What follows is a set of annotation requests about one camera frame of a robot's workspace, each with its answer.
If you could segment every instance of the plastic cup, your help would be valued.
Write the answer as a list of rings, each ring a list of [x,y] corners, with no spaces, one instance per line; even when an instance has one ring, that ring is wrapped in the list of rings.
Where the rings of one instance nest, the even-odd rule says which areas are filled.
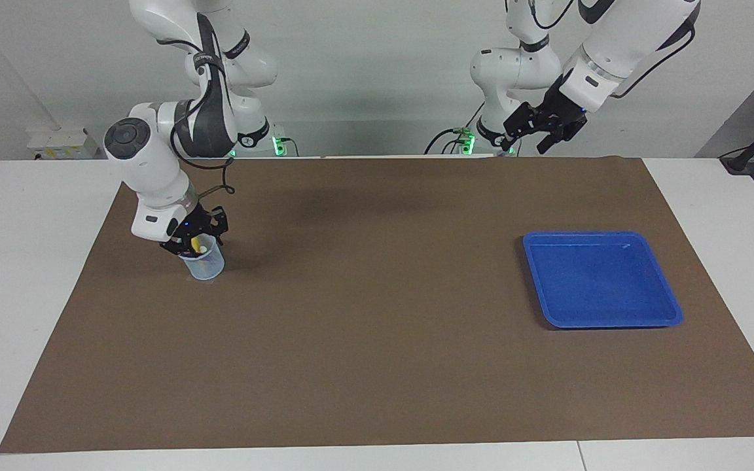
[[[180,256],[179,258],[185,262],[188,266],[188,270],[191,271],[192,277],[200,281],[209,281],[215,279],[219,274],[223,272],[225,268],[225,260],[223,254],[219,250],[217,239],[212,235],[201,234],[197,236],[200,241],[200,247],[204,247],[206,253],[201,254],[197,258],[188,258]]]

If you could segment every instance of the blue tray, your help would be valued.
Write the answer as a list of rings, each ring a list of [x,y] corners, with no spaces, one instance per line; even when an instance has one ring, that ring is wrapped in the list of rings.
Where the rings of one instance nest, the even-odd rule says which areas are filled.
[[[683,321],[640,234],[532,232],[523,244],[543,313],[556,327],[668,327]]]

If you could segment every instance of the electrical box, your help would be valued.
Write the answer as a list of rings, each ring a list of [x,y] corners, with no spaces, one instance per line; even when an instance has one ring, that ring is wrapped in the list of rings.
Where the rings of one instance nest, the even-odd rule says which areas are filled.
[[[34,159],[89,159],[98,154],[98,144],[86,129],[32,132],[27,148]]]

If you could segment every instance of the brown mat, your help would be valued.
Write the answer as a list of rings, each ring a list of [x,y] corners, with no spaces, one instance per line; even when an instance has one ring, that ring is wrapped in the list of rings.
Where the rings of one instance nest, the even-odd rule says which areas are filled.
[[[135,239],[120,191],[1,453],[754,436],[754,354],[641,161],[232,174],[212,283]],[[641,232],[685,324],[554,330],[532,230]]]

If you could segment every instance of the white table surface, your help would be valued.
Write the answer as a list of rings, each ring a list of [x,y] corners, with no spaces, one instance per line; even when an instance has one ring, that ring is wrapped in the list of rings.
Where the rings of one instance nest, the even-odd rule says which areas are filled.
[[[754,349],[754,182],[646,160]],[[105,161],[0,162],[0,441],[119,185]],[[754,469],[754,438],[0,456],[0,469]]]

